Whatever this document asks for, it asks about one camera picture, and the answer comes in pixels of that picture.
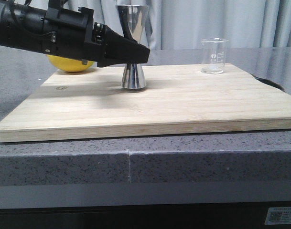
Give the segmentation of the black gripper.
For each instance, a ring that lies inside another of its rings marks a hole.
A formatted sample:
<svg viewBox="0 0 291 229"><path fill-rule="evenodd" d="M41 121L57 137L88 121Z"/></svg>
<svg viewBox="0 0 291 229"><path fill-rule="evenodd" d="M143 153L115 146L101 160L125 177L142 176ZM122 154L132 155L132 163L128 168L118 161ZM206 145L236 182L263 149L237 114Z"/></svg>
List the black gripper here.
<svg viewBox="0 0 291 229"><path fill-rule="evenodd" d="M42 53L95 61L98 67L148 61L149 48L117 34L107 25L95 23L93 15L94 11L85 7L79 12L42 10L42 32L52 33L41 41Z"/></svg>

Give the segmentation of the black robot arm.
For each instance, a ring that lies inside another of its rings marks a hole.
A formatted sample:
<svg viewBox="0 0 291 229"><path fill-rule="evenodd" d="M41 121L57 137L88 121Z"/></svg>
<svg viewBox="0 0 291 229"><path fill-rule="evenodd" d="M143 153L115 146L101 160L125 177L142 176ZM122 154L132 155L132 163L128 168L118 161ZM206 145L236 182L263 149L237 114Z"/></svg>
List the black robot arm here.
<svg viewBox="0 0 291 229"><path fill-rule="evenodd" d="M79 61L98 67L146 63L150 50L107 25L94 22L94 11L63 8L65 1L51 0L46 10L12 0L0 0L0 46Z"/></svg>

